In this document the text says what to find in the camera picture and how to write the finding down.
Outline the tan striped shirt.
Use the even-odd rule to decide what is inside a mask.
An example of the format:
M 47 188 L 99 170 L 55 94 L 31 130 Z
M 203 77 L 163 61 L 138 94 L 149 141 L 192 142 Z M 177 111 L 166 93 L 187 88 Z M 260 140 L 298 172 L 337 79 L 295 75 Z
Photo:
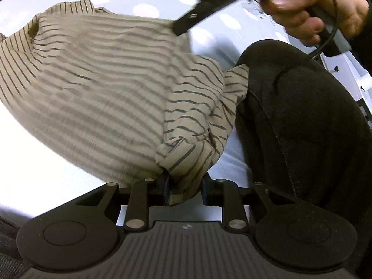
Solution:
M 222 155 L 249 70 L 193 54 L 171 25 L 56 4 L 1 37 L 1 102 L 86 172 L 123 187 L 169 176 L 181 204 Z

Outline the person's black trouser leg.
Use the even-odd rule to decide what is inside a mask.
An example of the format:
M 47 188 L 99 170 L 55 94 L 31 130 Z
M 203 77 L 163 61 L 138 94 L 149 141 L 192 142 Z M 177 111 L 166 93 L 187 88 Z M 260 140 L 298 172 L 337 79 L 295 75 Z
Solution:
M 262 40 L 242 53 L 248 92 L 237 129 L 253 178 L 371 237 L 371 129 L 353 97 L 305 53 Z

